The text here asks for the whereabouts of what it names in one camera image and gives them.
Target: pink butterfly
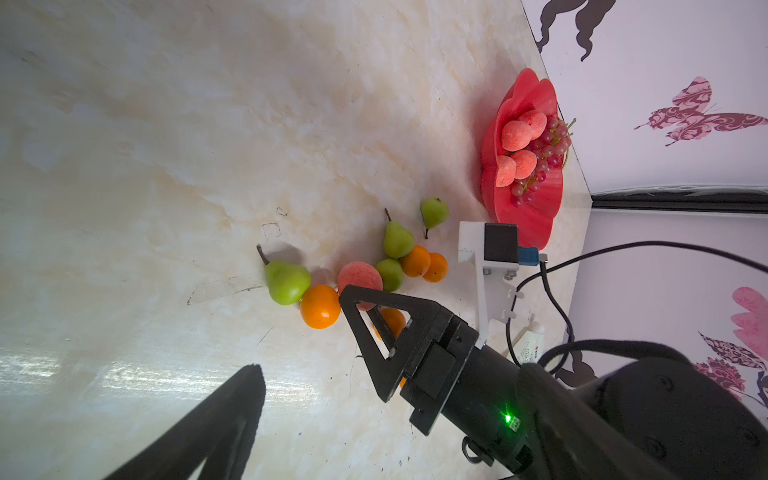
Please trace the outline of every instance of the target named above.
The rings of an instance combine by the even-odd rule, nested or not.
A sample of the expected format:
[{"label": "pink butterfly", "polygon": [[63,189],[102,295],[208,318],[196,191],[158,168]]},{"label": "pink butterfly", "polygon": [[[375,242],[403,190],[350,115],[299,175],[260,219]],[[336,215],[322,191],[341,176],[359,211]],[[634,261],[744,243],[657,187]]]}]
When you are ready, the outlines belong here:
[{"label": "pink butterfly", "polygon": [[669,147],[679,140],[701,140],[712,130],[732,131],[755,125],[768,125],[768,118],[751,114],[707,114],[707,105],[712,97],[710,82],[704,77],[696,77],[688,88],[675,95],[673,107],[660,108],[650,114],[648,122],[638,125],[650,125],[654,130],[678,124],[677,128],[667,133],[674,140]]}]

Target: bowl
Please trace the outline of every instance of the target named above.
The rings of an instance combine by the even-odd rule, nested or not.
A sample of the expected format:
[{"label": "bowl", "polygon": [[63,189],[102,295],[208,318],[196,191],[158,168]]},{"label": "bowl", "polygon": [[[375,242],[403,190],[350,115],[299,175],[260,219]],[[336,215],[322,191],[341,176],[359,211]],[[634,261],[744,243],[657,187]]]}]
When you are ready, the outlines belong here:
[{"label": "bowl", "polygon": [[496,187],[496,157],[507,153],[502,148],[502,128],[530,110],[539,110],[548,117],[558,116],[558,98],[554,86],[547,80],[539,80],[530,68],[520,72],[515,84],[504,96],[498,112],[485,132],[481,162],[480,190],[483,204],[497,223],[513,223],[518,226],[518,242],[521,247],[543,250],[552,234],[552,222],[563,200],[563,172],[560,167],[547,172],[547,179],[530,203],[519,207],[512,204],[510,187]]}]

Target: screw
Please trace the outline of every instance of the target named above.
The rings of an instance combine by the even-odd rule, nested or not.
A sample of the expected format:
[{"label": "screw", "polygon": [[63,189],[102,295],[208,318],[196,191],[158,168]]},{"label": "screw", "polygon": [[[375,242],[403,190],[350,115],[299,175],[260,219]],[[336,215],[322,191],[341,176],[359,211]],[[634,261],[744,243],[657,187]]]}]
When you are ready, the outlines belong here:
[{"label": "screw", "polygon": [[674,382],[672,381],[671,378],[669,378],[666,375],[659,375],[656,378],[658,379],[659,383],[661,383],[661,386],[665,390],[667,390],[668,392],[671,392],[672,390],[674,390]]},{"label": "screw", "polygon": [[650,435],[645,437],[645,451],[658,460],[667,456],[667,449],[664,448],[664,445],[661,445],[659,439]]}]

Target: peach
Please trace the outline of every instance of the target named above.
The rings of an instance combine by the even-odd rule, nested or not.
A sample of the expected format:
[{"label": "peach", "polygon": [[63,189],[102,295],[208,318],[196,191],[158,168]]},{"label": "peach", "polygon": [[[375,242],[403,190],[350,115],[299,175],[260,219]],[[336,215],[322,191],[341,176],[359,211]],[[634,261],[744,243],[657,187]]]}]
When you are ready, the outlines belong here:
[{"label": "peach", "polygon": [[523,121],[513,120],[502,128],[502,147],[509,151],[525,148],[533,138],[531,126]]},{"label": "peach", "polygon": [[518,165],[511,157],[499,155],[496,157],[496,164],[498,165],[496,187],[506,187],[515,181],[515,172],[518,169]]},{"label": "peach", "polygon": [[[351,262],[343,266],[336,282],[339,285],[339,295],[347,285],[364,286],[374,290],[381,290],[384,287],[379,271],[365,262]],[[362,302],[357,305],[357,308],[367,312],[374,306],[372,303]]]},{"label": "peach", "polygon": [[536,168],[538,160],[536,154],[528,150],[516,151],[512,154],[512,160],[517,164],[517,170],[515,172],[515,178],[522,180],[528,178],[533,170]]},{"label": "peach", "polygon": [[526,111],[524,114],[520,115],[518,120],[531,127],[531,130],[533,130],[531,139],[533,140],[539,138],[547,127],[547,116],[538,110]]}]

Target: green pear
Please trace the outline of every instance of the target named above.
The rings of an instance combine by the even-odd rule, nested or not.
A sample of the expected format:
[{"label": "green pear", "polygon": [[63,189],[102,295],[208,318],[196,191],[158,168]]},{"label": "green pear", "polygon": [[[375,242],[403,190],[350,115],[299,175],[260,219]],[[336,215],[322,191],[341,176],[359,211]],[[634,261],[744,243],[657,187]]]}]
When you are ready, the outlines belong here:
[{"label": "green pear", "polygon": [[392,220],[387,209],[384,209],[389,223],[384,232],[384,253],[390,258],[400,258],[411,253],[416,242],[413,240],[413,233],[409,232],[400,223]]},{"label": "green pear", "polygon": [[430,228],[435,228],[448,219],[450,214],[448,204],[439,198],[428,198],[422,202],[422,220],[426,231],[424,238],[427,238]]},{"label": "green pear", "polygon": [[266,287],[270,291],[272,300],[280,305],[290,305],[301,300],[302,295],[312,283],[310,271],[295,263],[269,261],[261,251],[261,245],[256,245],[256,249],[259,250],[261,260],[264,262]]},{"label": "green pear", "polygon": [[382,276],[384,283],[382,290],[385,292],[394,292],[402,286],[402,282],[406,278],[400,262],[391,258],[381,260],[374,268]]}]

